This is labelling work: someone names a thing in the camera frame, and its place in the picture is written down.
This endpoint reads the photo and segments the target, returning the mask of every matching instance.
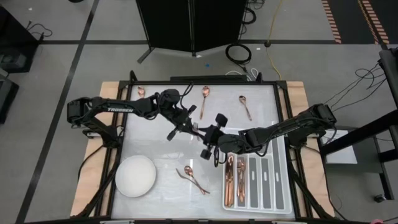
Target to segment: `table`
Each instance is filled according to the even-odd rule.
[[[100,96],[103,98],[116,98],[118,92],[119,82],[104,82],[101,87]],[[305,94],[304,85],[302,82],[287,82],[290,104],[292,107],[293,115],[297,115],[299,112],[308,108],[307,96]],[[124,91],[122,99],[125,99],[127,90]],[[279,91],[282,105],[282,113],[284,119],[287,118],[287,110],[285,107],[283,91]],[[104,124],[111,124],[113,114],[112,113],[101,113],[96,116],[100,119]],[[118,124],[121,124],[121,116],[118,118]],[[318,144],[316,139],[309,138],[308,146],[318,149]],[[88,141],[88,145],[86,147],[85,158],[89,156],[94,150],[96,150],[100,145],[102,145],[101,138],[94,138]],[[81,170],[80,180],[77,186],[75,199],[72,206],[71,216],[76,215],[83,210],[86,204],[91,200],[94,196],[95,192],[98,190],[99,182],[101,179],[104,158],[105,158],[106,150],[103,149],[95,154],[90,160],[88,160],[85,166]],[[321,157],[318,153],[310,151],[308,149],[303,148],[301,150],[301,156],[303,161],[303,169],[305,173],[305,180],[307,182],[307,187],[309,191],[316,198],[318,203],[325,209],[327,213],[334,216],[333,207],[329,201],[329,195],[326,187],[326,176],[323,169],[323,164]],[[305,204],[303,200],[303,195],[298,187],[297,189],[297,197],[298,204],[300,207],[300,216],[307,217],[305,213]],[[104,193],[103,197],[103,205],[108,204],[109,199],[109,191],[110,187],[108,187],[107,191]],[[106,214],[106,206],[103,206],[100,211],[100,215]]]

